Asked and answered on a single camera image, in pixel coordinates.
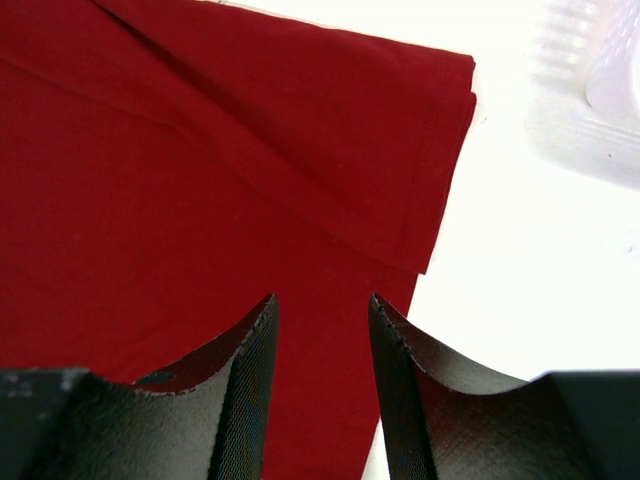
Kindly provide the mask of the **red t-shirt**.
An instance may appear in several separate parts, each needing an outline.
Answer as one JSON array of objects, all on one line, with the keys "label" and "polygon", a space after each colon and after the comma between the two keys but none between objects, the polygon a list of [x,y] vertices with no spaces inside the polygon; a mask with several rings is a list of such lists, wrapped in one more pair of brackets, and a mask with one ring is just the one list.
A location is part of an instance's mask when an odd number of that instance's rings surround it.
[{"label": "red t-shirt", "polygon": [[358,479],[368,303],[407,311],[467,55],[207,1],[1,5],[1,363],[131,382],[280,304],[263,475]]}]

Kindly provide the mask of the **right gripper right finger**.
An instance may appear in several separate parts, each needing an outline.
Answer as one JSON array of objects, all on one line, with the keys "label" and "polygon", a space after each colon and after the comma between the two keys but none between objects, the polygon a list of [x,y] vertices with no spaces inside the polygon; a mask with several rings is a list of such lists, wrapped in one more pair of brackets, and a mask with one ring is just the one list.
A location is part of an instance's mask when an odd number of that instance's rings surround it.
[{"label": "right gripper right finger", "polygon": [[368,317],[392,478],[638,477],[636,371],[554,371],[524,381],[446,346],[380,295]]}]

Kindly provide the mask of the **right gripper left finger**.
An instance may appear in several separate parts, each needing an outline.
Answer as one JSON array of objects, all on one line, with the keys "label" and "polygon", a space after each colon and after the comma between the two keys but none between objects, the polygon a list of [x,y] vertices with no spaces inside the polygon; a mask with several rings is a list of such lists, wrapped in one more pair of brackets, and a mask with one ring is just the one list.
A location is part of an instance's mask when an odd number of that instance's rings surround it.
[{"label": "right gripper left finger", "polygon": [[5,479],[257,479],[278,301],[132,384],[85,368],[1,373]]}]

